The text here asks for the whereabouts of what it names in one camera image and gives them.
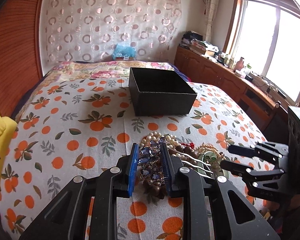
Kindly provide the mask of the right hand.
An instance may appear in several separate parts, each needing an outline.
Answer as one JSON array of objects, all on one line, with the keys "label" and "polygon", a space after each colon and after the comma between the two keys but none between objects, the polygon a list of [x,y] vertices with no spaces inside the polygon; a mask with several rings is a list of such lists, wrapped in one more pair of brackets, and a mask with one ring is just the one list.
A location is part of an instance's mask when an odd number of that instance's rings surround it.
[{"label": "right hand", "polygon": [[[266,208],[275,211],[280,207],[279,203],[267,201]],[[300,194],[296,194],[293,196],[293,198],[289,202],[289,206],[287,207],[287,210],[294,210],[300,207]]]}]

